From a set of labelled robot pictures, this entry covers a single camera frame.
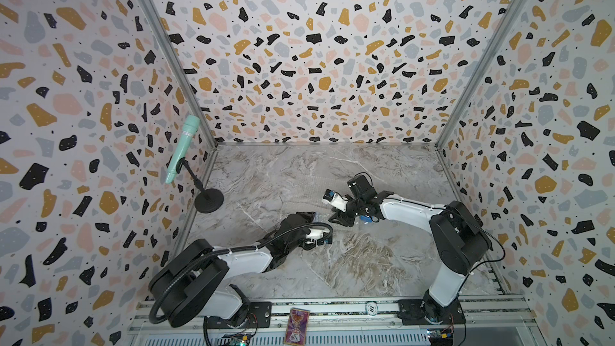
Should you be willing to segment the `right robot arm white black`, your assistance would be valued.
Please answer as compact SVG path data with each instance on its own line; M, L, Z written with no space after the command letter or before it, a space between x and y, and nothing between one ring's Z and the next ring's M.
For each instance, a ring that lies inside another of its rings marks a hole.
M347 182L350 195L326 190L323 202L330 205L333 224L352 227L356 219L379 223L396 221L419 228L431 235L440 257L440 268L420 302L414 302L402 320L419 320L440 325L461 314L458 300L472 270L493 249L488 233L459 201L429 204L410 200L393 192L377 192L365 175Z

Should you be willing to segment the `purple card on rail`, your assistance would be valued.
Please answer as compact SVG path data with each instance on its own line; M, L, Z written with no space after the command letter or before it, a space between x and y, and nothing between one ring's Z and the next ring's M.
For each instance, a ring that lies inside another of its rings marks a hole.
M307 326L310 312L304 309L292 308L288 315L288 324L283 343L292 346L305 346L307 341Z

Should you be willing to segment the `black microphone stand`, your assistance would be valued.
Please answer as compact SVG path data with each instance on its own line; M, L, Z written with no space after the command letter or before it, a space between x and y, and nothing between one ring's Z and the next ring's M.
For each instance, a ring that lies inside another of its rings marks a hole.
M215 188L205 189L203 182L198 179L185 158L179 160L176 165L176 171L180 173L183 168L187 170L195 187L199 191L198 195L195 197L194 203L196 211L203 214L210 214L220 209L224 203L224 194Z

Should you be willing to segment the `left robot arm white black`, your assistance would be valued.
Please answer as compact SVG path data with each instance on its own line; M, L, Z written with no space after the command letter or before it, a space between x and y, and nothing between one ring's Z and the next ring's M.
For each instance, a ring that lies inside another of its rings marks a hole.
M167 322L179 328L204 316L206 322L219 320L227 328L247 325L254 314L253 303L230 280L270 272L283 265L297 248L311 251L330 244L332 226L315 218L314 212L291 214L275 231L252 245L222 248L205 239L195 240L149 283L154 299L149 322Z

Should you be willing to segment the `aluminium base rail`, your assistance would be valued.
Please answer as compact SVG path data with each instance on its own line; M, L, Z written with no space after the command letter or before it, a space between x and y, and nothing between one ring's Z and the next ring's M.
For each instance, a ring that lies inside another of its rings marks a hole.
M441 325L413 320L410 300L389 298L296 298L254 302L237 328L222 320L195 317L182 327L153 325L143 302L129 326L125 345L282 345L293 309L308 313L307 345L544 345L521 296L462 296L454 317Z

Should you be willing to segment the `mint green microphone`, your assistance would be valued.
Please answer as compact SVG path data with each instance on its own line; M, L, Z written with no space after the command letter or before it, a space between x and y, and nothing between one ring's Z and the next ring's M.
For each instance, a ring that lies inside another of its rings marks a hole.
M200 126L200 119L194 115L189 115L184 125L182 126L181 135L176 144L176 149L168 164L168 171L165 179L165 184L171 184L176 176L181 172L185 155L189 149L192 139L197 133Z

